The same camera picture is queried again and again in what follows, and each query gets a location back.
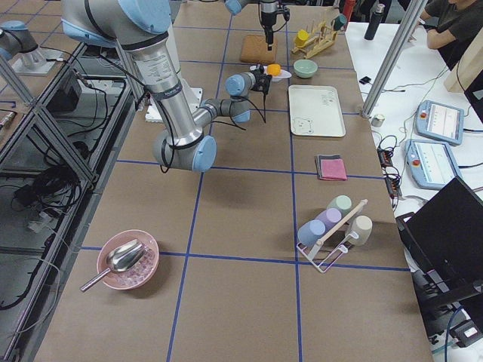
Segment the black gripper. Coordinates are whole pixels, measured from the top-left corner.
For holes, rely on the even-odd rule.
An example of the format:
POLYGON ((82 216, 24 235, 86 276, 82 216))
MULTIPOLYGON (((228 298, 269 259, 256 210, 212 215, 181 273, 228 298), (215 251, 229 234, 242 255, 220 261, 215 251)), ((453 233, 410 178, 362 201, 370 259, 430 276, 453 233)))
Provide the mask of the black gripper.
POLYGON ((265 32, 266 46, 268 51, 272 50, 272 46, 274 44, 273 26, 276 24, 278 15, 282 15, 285 22, 288 22, 290 20, 289 10, 275 10, 273 12, 261 11, 260 13, 260 24, 265 32))
POLYGON ((253 69, 250 70, 250 72, 254 76, 251 90, 261 92, 263 94, 268 94, 272 81, 272 76, 265 71, 264 66, 256 65, 253 69))

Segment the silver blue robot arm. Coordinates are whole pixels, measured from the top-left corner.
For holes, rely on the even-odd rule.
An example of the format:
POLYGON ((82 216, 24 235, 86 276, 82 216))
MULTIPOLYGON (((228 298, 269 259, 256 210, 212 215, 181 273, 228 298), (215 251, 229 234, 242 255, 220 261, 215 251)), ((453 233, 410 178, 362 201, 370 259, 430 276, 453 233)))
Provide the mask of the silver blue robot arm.
POLYGON ((63 31, 85 44, 130 54, 162 116, 165 130, 156 138, 152 153, 166 168, 205 172, 216 158, 216 140, 204 133, 217 117, 233 124, 249 120, 250 91, 268 92, 271 75, 258 67, 226 80, 227 99, 208 99, 191 111, 183 83, 168 50, 171 8, 167 1, 64 1, 63 31))
MULTIPOLYGON (((243 0, 228 0, 224 4, 226 9, 231 15, 239 14, 251 1, 243 0)), ((257 14, 259 23, 263 28, 267 50, 271 51, 274 45, 274 34, 278 32, 273 27, 277 23, 278 16, 284 18, 284 22, 287 23, 290 20, 290 9, 282 3, 282 1, 276 0, 260 0, 257 3, 257 14)))

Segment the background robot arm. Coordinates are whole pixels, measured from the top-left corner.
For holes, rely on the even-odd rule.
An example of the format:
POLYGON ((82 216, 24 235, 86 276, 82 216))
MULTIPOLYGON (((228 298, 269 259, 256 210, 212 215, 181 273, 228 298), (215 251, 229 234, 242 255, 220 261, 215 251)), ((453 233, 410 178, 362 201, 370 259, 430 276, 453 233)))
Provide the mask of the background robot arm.
POLYGON ((17 55, 12 69, 19 75, 47 75, 53 64, 47 61, 26 24, 9 20, 1 24, 1 55, 10 61, 17 55))

